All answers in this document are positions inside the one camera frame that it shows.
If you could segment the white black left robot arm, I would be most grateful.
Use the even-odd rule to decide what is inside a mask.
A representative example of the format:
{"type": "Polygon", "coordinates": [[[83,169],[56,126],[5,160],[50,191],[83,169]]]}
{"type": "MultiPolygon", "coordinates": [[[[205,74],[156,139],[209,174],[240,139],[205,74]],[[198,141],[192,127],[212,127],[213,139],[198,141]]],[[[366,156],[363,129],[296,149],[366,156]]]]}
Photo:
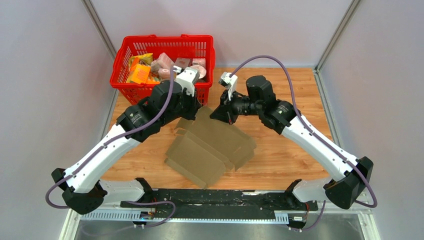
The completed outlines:
{"type": "Polygon", "coordinates": [[[101,177],[127,152],[178,118],[194,120],[202,104],[197,98],[195,80],[165,80],[151,95],[129,106],[105,137],[73,166],[56,168],[51,176],[54,185],[45,201],[54,208],[72,209],[84,215],[106,203],[148,207],[153,201],[152,188],[138,177],[131,181],[107,181],[101,177]],[[55,188],[62,189],[65,205],[50,200],[55,188]]]}

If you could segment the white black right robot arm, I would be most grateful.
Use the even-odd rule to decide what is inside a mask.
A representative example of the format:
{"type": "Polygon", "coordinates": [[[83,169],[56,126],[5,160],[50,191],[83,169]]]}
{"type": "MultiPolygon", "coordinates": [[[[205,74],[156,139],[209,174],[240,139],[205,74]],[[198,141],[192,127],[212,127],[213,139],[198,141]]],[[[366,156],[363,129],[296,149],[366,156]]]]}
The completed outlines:
{"type": "Polygon", "coordinates": [[[286,205],[296,210],[305,202],[330,201],[348,210],[353,203],[359,203],[358,197],[369,184],[373,162],[366,156],[358,158],[341,149],[293,104],[277,99],[271,82],[263,75],[247,79],[247,95],[236,91],[237,80],[229,72],[221,75],[219,84],[225,90],[210,118],[232,125],[238,116],[258,116],[265,127],[296,143],[329,174],[327,178],[293,181],[286,189],[286,205]]]}

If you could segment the brown cardboard paper box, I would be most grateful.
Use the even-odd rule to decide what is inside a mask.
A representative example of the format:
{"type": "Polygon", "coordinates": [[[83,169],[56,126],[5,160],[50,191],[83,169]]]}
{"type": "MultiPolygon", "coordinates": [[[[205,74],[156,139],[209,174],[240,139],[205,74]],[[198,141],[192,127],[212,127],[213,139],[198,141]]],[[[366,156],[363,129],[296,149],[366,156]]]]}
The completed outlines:
{"type": "Polygon", "coordinates": [[[181,118],[176,137],[165,155],[165,164],[201,189],[237,171],[255,155],[257,144],[235,125],[211,119],[212,109],[201,107],[195,120],[181,118]]]}

